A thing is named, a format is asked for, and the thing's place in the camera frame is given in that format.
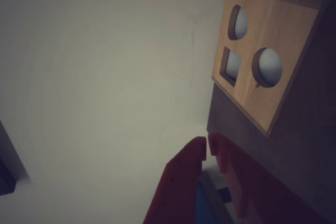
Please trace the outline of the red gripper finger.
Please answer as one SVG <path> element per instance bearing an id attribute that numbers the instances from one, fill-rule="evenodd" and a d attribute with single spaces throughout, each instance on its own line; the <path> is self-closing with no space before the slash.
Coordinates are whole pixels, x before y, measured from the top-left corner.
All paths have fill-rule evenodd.
<path id="1" fill-rule="evenodd" d="M 328 223 L 231 140 L 210 132 L 208 142 L 236 215 L 245 223 Z"/>
<path id="2" fill-rule="evenodd" d="M 196 223 L 196 188 L 207 139 L 189 141 L 165 166 L 144 223 Z"/>

